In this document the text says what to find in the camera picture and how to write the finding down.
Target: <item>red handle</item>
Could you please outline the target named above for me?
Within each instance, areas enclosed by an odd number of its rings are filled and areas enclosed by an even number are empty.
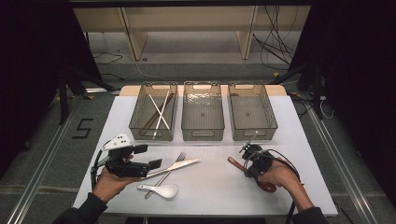
[[[237,167],[238,169],[240,169],[241,171],[245,172],[246,169],[243,165],[241,165],[241,163],[239,163],[238,161],[234,160],[232,157],[228,158],[228,161],[234,165],[235,167]],[[274,184],[271,184],[268,181],[262,181],[260,182],[257,177],[254,177],[254,180],[256,180],[257,185],[262,189],[265,190],[267,192],[275,192],[276,191],[276,186]]]

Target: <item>transparent plastic bin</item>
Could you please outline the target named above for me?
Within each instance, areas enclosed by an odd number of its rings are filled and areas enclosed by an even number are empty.
[[[129,124],[134,139],[172,141],[175,131],[177,99],[176,82],[143,83]],[[165,121],[160,120],[160,113],[156,106],[162,112]]]
[[[185,82],[181,129],[184,141],[221,141],[224,116],[217,81]]]
[[[234,141],[271,140],[277,129],[265,85],[233,82],[228,85],[228,102]]]

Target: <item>ceramic spoon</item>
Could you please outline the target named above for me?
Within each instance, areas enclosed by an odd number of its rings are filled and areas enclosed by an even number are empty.
[[[137,189],[152,190],[164,198],[172,198],[177,193],[176,185],[162,185],[162,186],[151,186],[151,185],[137,185]]]

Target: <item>gray carpet floor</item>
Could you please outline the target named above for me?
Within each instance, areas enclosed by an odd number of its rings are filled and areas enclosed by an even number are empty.
[[[259,63],[141,65],[141,73],[152,77],[142,76],[135,64],[99,65],[99,69],[103,74],[114,74],[123,78],[121,80],[118,77],[104,75],[104,81],[115,87],[140,84],[142,81],[161,80],[161,78],[177,80],[179,83],[184,80],[219,80],[222,83],[227,83],[230,80],[269,82],[274,79],[274,70]],[[284,85],[287,91],[296,91],[295,81],[297,78],[288,80],[288,84]],[[85,85],[87,88],[96,87],[91,83],[85,83]],[[22,223],[51,223],[75,200],[115,97],[111,94],[93,94],[92,96],[92,99],[85,99],[78,106],[64,140]],[[300,103],[295,103],[295,108],[296,113],[299,114],[305,111]],[[326,105],[325,109],[332,110],[330,105]],[[90,127],[91,131],[87,138],[73,138],[85,134],[85,132],[78,130],[78,125],[82,119],[91,119],[84,121],[84,125]],[[57,99],[54,99],[46,117],[43,118],[31,139],[30,149],[19,154],[0,180],[0,223],[7,222],[13,207],[24,191],[24,187],[34,175],[36,167],[46,153],[50,141],[59,127],[59,120],[60,103]],[[361,217],[308,113],[301,115],[301,123],[334,201],[354,223],[362,223]],[[342,123],[336,115],[332,119],[325,119],[324,123],[337,146],[339,146],[343,157],[347,161],[348,168],[369,201],[378,222],[395,223],[395,208],[376,183],[364,160],[356,154],[356,148]],[[102,216],[99,223],[124,223],[125,219],[126,217]],[[337,217],[331,217],[328,220],[330,223],[349,223],[341,210]],[[267,223],[285,223],[285,218],[268,217]]]

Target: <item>robotic hand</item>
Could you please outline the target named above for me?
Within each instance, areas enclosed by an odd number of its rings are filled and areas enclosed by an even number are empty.
[[[96,185],[96,174],[100,166],[105,166],[107,170],[119,177],[146,177],[151,169],[161,167],[162,159],[150,161],[149,163],[130,161],[131,154],[143,153],[148,150],[148,145],[133,146],[131,140],[125,133],[121,133],[108,141],[99,151],[95,163],[91,168],[92,189]],[[99,161],[103,151],[108,151],[108,155]]]
[[[246,161],[252,161],[252,164],[245,171],[246,177],[257,178],[258,175],[268,171],[272,165],[272,161],[275,158],[268,150],[263,150],[259,145],[248,144],[243,147],[245,150],[242,158]]]

